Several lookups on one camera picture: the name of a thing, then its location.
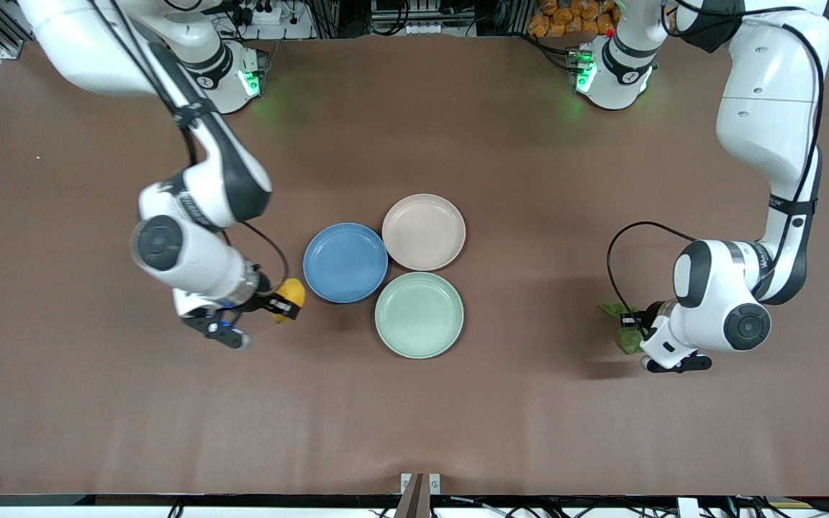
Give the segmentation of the yellow lemon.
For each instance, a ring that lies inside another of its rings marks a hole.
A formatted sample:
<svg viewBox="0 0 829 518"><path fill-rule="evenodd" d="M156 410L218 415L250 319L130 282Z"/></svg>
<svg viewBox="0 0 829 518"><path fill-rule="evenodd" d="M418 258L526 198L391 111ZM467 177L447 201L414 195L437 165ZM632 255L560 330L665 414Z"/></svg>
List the yellow lemon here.
<svg viewBox="0 0 829 518"><path fill-rule="evenodd" d="M287 286L289 286L289 295L287 295L286 298L302 299L302 308L303 308L303 306L305 305L305 302L306 302L306 297L307 297L307 292L306 292L305 286L297 278L287 278L284 281L286 281Z"/></svg>

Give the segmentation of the green lettuce leaf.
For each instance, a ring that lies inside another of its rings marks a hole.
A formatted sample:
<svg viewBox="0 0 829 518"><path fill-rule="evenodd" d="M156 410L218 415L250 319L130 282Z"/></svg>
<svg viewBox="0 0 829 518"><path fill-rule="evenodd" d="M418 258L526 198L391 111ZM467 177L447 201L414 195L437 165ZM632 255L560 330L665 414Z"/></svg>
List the green lettuce leaf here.
<svg viewBox="0 0 829 518"><path fill-rule="evenodd" d="M599 305L599 308L615 319L616 344L621 351L626 355L634 356L643 353L641 342L643 341L642 332L638 329L621 329L620 328L620 314L624 312L635 312L635 307L627 308L622 302L605 302Z"/></svg>

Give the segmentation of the blue plate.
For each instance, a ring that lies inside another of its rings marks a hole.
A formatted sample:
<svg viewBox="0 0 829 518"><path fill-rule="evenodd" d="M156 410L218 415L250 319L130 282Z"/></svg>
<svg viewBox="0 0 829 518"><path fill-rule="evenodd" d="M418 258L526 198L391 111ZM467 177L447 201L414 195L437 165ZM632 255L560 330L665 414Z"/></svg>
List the blue plate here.
<svg viewBox="0 0 829 518"><path fill-rule="evenodd" d="M389 255L375 230L341 222L320 230L309 242L302 262L306 284L331 303L356 303L381 288L389 272Z"/></svg>

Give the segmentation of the pale green plate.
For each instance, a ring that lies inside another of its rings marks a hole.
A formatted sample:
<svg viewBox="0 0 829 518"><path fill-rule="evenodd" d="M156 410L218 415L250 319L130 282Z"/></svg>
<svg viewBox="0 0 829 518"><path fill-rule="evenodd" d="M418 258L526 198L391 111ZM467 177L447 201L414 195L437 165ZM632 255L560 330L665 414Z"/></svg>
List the pale green plate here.
<svg viewBox="0 0 829 518"><path fill-rule="evenodd" d="M465 322L460 293L447 279L411 272L391 280L377 299L374 322L379 338L404 358L441 356L458 341Z"/></svg>

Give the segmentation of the beige pink plate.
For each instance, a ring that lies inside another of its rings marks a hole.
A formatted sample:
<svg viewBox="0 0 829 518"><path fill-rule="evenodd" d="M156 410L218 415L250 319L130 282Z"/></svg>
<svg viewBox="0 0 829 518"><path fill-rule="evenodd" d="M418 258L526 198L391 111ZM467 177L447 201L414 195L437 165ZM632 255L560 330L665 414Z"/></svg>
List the beige pink plate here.
<svg viewBox="0 0 829 518"><path fill-rule="evenodd" d="M398 200L383 219L383 243L403 268L435 271L446 268L465 246L465 219L455 204L434 194Z"/></svg>

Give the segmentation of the white power strip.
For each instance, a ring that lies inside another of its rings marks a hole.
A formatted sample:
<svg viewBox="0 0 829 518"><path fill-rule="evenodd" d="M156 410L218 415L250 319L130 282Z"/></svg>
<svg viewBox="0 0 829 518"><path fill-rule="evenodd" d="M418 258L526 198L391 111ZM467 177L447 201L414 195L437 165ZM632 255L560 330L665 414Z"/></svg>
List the white power strip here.
<svg viewBox="0 0 829 518"><path fill-rule="evenodd" d="M281 0L228 0L231 19L236 27L279 26L285 19L286 10Z"/></svg>

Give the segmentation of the pile of orange packets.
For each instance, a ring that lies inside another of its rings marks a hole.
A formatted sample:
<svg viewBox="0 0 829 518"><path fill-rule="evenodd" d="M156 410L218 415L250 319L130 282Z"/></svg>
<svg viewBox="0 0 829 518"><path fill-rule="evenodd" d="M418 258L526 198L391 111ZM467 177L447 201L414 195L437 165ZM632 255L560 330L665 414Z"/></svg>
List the pile of orange packets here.
<svg viewBox="0 0 829 518"><path fill-rule="evenodd" d="M615 0L535 0L526 33L537 38L588 32L612 36L622 16Z"/></svg>

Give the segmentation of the metal bracket at table edge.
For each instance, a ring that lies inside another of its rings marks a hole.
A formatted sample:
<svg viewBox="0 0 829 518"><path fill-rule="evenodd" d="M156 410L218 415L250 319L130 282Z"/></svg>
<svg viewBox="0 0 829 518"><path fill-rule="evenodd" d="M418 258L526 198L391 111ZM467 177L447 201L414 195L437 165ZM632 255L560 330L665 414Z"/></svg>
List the metal bracket at table edge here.
<svg viewBox="0 0 829 518"><path fill-rule="evenodd" d="M400 491L394 518L435 518L432 498L441 495L440 474L402 473Z"/></svg>

